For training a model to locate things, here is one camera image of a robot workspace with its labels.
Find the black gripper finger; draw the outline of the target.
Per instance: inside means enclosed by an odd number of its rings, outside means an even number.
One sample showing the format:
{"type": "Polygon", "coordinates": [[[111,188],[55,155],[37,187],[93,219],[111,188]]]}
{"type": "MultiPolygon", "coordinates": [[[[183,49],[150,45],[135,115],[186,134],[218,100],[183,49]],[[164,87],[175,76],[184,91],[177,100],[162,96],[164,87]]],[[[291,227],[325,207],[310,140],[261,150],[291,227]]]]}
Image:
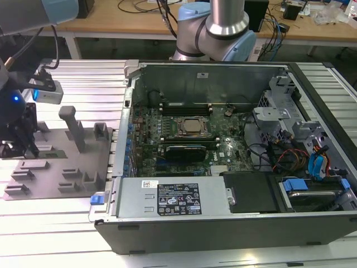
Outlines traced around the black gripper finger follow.
{"type": "Polygon", "coordinates": [[[17,137],[20,139],[22,147],[24,148],[23,156],[25,159],[36,159],[39,156],[39,150],[35,144],[35,138],[33,136],[33,132],[18,129],[17,137]]]}
{"type": "Polygon", "coordinates": [[[25,153],[25,147],[18,141],[1,141],[1,159],[21,157],[25,153]]]}

